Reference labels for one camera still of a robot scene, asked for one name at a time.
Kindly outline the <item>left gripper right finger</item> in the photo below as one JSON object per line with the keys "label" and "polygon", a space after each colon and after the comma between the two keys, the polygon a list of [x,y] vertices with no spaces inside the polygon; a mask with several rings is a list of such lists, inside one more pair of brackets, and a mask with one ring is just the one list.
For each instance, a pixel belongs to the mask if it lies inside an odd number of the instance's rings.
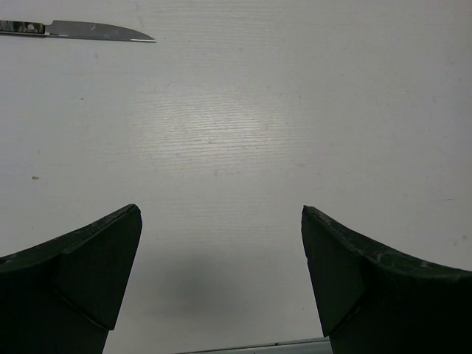
{"label": "left gripper right finger", "polygon": [[421,260],[312,206],[302,242],[335,353],[469,353],[471,273]]}

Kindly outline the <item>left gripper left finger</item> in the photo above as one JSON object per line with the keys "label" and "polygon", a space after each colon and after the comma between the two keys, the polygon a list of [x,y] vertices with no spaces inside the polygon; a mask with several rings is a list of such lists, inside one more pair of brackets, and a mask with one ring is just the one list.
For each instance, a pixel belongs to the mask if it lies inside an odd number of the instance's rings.
{"label": "left gripper left finger", "polygon": [[1,258],[2,353],[102,353],[142,232],[129,204]]}

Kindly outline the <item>dark handled knife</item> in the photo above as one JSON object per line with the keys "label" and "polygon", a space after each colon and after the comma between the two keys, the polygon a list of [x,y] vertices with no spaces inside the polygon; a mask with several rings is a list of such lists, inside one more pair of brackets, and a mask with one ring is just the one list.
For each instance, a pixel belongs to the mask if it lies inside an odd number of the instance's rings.
{"label": "dark handled knife", "polygon": [[1,20],[1,34],[95,41],[156,42],[151,36],[134,29],[83,21],[54,20],[51,24],[42,24],[40,22]]}

